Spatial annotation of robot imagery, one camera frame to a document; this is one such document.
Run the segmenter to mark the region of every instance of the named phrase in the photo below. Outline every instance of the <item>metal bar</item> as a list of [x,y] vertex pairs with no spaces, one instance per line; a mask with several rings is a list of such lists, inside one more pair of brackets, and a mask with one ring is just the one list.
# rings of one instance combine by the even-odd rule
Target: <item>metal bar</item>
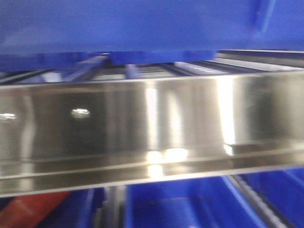
[[96,69],[101,67],[106,60],[107,56],[95,56],[67,68],[47,71],[46,73],[36,75],[35,77],[18,81],[16,84],[83,81],[93,77],[96,74]]
[[241,67],[241,66],[235,66],[235,65],[229,65],[229,64],[222,64],[222,63],[213,63],[211,61],[200,61],[200,62],[194,62],[194,64],[202,66],[202,67],[209,67],[213,69],[218,69],[221,71],[227,71],[231,74],[246,74],[246,73],[261,73],[262,70],[256,70],[252,68],[247,67]]
[[240,176],[229,176],[238,190],[269,228],[295,228],[285,217],[276,214]]
[[228,72],[226,72],[226,71],[220,71],[220,70],[217,70],[217,69],[198,66],[198,65],[195,65],[195,64],[190,64],[190,63],[185,63],[185,62],[175,62],[174,66],[177,67],[177,68],[189,71],[189,72],[191,72],[192,74],[195,74],[195,75],[211,76],[211,75],[228,74]]
[[217,57],[290,67],[304,67],[304,51],[279,50],[225,50]]
[[35,71],[29,71],[26,73],[22,74],[17,74],[5,78],[0,79],[0,85],[7,85],[7,84],[12,84],[21,80],[25,80],[31,77],[39,76],[43,73],[49,72],[50,70],[35,70]]
[[250,62],[250,61],[228,59],[228,58],[215,58],[211,62],[228,64],[228,65],[239,66],[239,67],[247,67],[247,68],[252,68],[252,69],[256,69],[256,70],[271,71],[271,72],[304,70],[304,68],[294,67],[294,66],[282,66],[282,65],[276,65],[276,64]]
[[303,87],[303,71],[2,86],[0,195],[303,165]]

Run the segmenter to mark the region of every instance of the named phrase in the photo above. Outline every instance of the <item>blue container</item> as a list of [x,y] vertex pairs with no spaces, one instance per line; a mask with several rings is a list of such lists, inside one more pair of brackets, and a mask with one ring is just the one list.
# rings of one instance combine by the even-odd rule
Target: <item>blue container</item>
[[0,1],[0,53],[304,49],[302,0]]
[[[13,198],[1,198],[3,209]],[[73,191],[37,228],[93,228],[93,215],[105,200],[104,189]]]
[[304,227],[304,169],[242,175],[295,227]]
[[128,186],[125,228],[266,228],[228,177]]

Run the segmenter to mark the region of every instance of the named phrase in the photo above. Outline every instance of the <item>blue plastic bin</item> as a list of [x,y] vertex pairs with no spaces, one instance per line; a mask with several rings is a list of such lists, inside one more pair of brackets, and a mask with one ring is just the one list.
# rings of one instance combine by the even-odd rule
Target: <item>blue plastic bin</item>
[[242,175],[295,227],[304,227],[304,169]]
[[74,52],[118,52],[115,62],[132,64],[206,60],[195,52],[222,49],[304,50],[303,11],[302,0],[0,1],[0,71],[61,67],[79,58],[62,53]]
[[228,177],[131,185],[125,228],[266,228]]
[[[13,198],[1,198],[3,209]],[[73,191],[37,228],[93,228],[93,215],[105,200],[104,189]]]

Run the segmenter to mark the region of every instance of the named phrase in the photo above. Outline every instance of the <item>red object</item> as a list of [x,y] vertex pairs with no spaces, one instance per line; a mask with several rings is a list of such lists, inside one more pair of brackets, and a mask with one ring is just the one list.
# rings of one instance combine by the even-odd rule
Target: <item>red object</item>
[[69,194],[63,191],[15,197],[0,212],[0,228],[34,228]]

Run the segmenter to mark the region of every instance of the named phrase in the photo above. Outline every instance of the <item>stainless steel rail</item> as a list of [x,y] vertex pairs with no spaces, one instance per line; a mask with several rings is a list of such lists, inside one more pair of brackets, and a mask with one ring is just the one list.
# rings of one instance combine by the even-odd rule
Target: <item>stainless steel rail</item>
[[0,87],[0,195],[304,164],[304,72]]

